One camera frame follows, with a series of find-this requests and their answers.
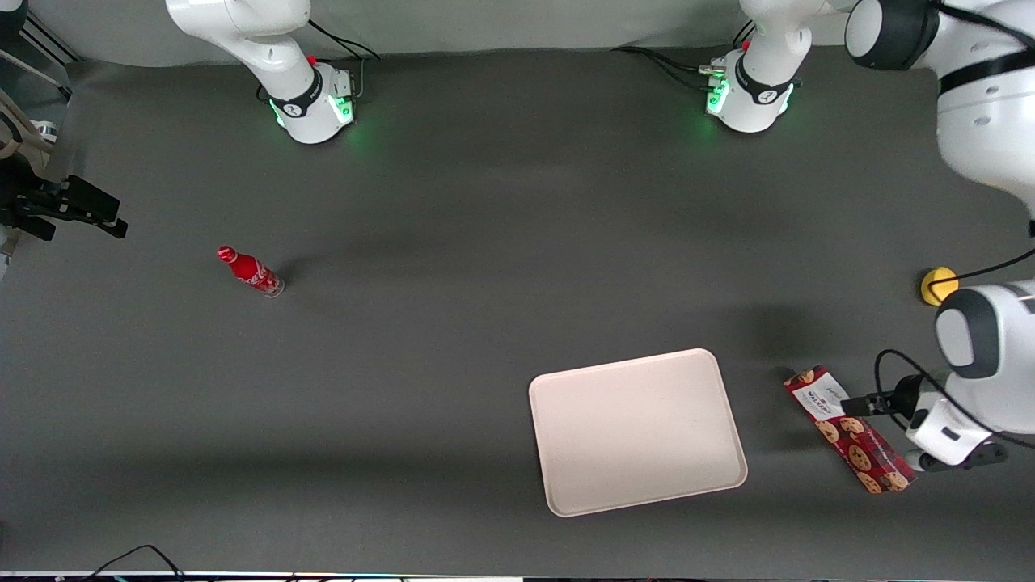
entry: coca-cola bottle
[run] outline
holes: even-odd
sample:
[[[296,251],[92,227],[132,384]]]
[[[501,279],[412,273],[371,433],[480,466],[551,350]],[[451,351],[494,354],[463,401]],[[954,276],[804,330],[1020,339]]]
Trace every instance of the coca-cola bottle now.
[[[276,297],[284,291],[284,281],[252,255],[244,255],[230,246],[220,246],[216,256],[230,265],[234,277],[248,287],[262,291],[267,297]]]

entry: cookie box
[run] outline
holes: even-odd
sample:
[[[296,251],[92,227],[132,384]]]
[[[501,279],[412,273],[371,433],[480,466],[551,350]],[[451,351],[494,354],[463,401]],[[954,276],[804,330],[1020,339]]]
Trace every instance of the cookie box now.
[[[909,464],[869,423],[845,415],[840,402],[849,396],[826,368],[806,370],[783,385],[867,491],[901,491],[916,479]]]

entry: gray table surface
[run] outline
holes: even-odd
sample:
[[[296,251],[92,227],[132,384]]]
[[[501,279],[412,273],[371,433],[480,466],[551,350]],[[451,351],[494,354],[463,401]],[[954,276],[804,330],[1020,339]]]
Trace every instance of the gray table surface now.
[[[915,274],[1026,248],[1021,203],[939,158],[929,75],[816,50],[743,136],[632,55],[392,58],[306,147],[242,67],[72,72],[55,164],[120,198],[129,236],[61,224],[0,287],[3,570],[151,543],[191,571],[1035,572],[1035,457],[870,496],[780,385],[824,363],[870,391],[884,347],[940,366]],[[225,243],[288,291],[235,282]],[[747,482],[552,515],[532,378],[692,347]]]

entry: bottle label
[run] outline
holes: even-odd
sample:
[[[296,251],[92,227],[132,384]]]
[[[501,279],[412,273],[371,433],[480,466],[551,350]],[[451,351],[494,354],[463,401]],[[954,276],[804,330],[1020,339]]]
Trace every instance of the bottle label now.
[[[280,284],[276,274],[259,261],[256,261],[256,266],[258,267],[256,273],[250,279],[242,279],[241,281],[248,287],[262,291],[267,295],[275,291]]]

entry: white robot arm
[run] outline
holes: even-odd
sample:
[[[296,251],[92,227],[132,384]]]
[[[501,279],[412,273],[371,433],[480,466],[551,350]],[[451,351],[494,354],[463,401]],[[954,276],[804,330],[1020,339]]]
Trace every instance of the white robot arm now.
[[[1033,35],[1035,0],[861,0],[846,47],[862,66],[935,71],[942,156],[1021,199],[1035,237]],[[912,456],[914,466],[966,466],[994,432],[1035,434],[1035,280],[953,292],[935,330],[951,367],[944,394],[921,375],[900,381],[885,402],[853,399],[909,418],[906,434],[925,452]]]
[[[183,32],[227,51],[255,74],[296,141],[327,141],[352,123],[349,74],[310,63],[287,34],[309,20],[309,0],[166,0]]]
[[[745,134],[768,128],[787,109],[794,75],[812,46],[803,23],[834,12],[827,0],[740,0],[755,21],[750,49],[735,49],[712,60],[703,72],[714,75],[705,112]]]
[[[849,18],[845,43],[862,66],[934,70],[942,157],[960,175],[1016,196],[1035,219],[1032,36],[1033,0],[955,0],[951,6],[862,0]]]
[[[960,289],[939,308],[935,330],[952,369],[949,396],[921,384],[910,440],[958,465],[988,429],[1035,434],[1035,281]]]

